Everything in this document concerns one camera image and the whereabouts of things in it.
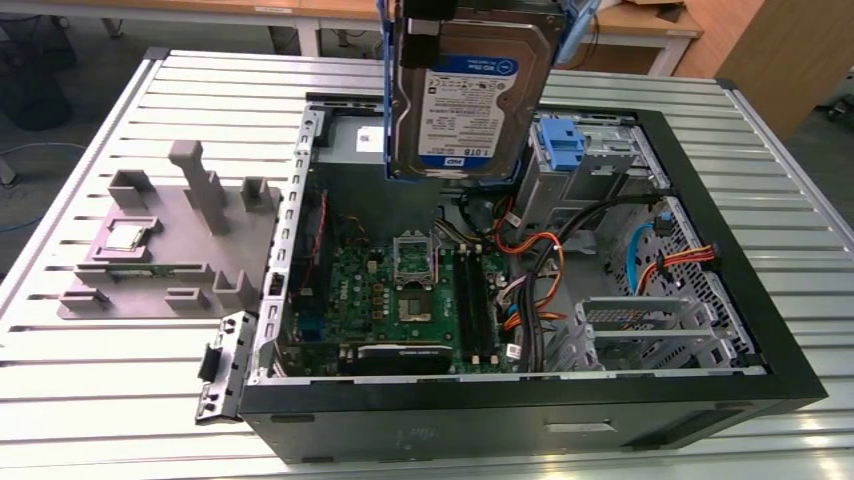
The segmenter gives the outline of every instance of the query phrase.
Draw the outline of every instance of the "expansion slot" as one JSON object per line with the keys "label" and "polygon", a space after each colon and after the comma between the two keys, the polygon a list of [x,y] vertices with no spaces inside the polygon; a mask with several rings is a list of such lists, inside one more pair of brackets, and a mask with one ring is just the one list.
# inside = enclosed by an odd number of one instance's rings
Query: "expansion slot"
{"label": "expansion slot", "polygon": [[480,256],[454,255],[454,287],[464,359],[488,357],[495,353],[492,325],[487,311],[486,277]]}

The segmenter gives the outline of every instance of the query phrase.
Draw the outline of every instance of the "blue drive latch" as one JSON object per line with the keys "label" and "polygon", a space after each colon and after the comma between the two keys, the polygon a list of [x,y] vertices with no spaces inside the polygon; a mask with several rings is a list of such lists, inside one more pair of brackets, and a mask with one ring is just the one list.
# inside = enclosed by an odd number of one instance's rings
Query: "blue drive latch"
{"label": "blue drive latch", "polygon": [[539,139],[548,152],[551,168],[572,171],[584,157],[584,136],[575,122],[564,118],[543,118],[539,121]]}

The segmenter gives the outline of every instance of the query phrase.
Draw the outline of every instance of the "wd hard drive label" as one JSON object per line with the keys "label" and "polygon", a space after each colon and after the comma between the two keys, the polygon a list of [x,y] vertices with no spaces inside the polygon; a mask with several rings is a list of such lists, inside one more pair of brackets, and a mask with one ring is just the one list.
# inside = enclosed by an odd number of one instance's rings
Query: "wd hard drive label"
{"label": "wd hard drive label", "polygon": [[504,124],[498,106],[519,64],[510,58],[446,55],[424,74],[418,153],[431,167],[479,168],[492,157]]}

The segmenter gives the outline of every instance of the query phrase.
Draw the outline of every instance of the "motherboard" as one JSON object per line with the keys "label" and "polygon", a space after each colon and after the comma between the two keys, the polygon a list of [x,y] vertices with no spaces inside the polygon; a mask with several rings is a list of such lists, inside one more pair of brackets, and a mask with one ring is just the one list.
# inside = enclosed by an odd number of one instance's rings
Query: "motherboard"
{"label": "motherboard", "polygon": [[[414,356],[419,348],[440,348],[451,362],[448,373],[510,371],[498,355],[490,301],[506,282],[503,255],[451,248],[419,252],[415,244],[404,245],[396,255],[394,246],[336,250],[326,313],[298,312],[299,341],[280,342],[288,376],[348,374],[346,357],[366,346]],[[427,285],[402,285],[395,277],[427,268]]]}

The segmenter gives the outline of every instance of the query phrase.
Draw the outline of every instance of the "white table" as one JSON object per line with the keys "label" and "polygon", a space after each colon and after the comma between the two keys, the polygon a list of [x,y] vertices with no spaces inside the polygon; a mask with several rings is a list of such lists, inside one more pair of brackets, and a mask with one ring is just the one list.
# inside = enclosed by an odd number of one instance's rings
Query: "white table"
{"label": "white table", "polygon": [[830,393],[797,413],[679,451],[286,466],[247,425],[194,425],[218,319],[57,317],[117,169],[186,184],[165,155],[192,139],[224,184],[259,175],[284,186],[306,92],[376,94],[380,80],[363,60],[174,51],[143,61],[0,285],[0,468],[16,467],[0,478],[850,478],[854,235],[738,92],[711,81],[559,72],[544,101],[665,113]]}
{"label": "white table", "polygon": [[[320,56],[320,30],[380,30],[379,21],[347,18],[307,17],[294,15],[291,9],[256,7],[258,14],[236,14],[203,12],[188,10],[164,10],[128,6],[99,6],[73,3],[55,3],[41,0],[0,0],[0,11],[8,13],[28,13],[43,15],[63,15],[69,17],[95,17],[104,22],[111,36],[115,36],[115,23],[109,20],[123,18],[128,20],[155,20],[167,22],[214,23],[231,25],[258,25],[264,27],[291,27],[296,29],[303,56]],[[685,55],[693,36],[647,36],[599,35],[599,44],[650,47],[659,49],[655,62],[650,68],[650,75],[670,76]],[[592,40],[591,35],[583,39]]]}

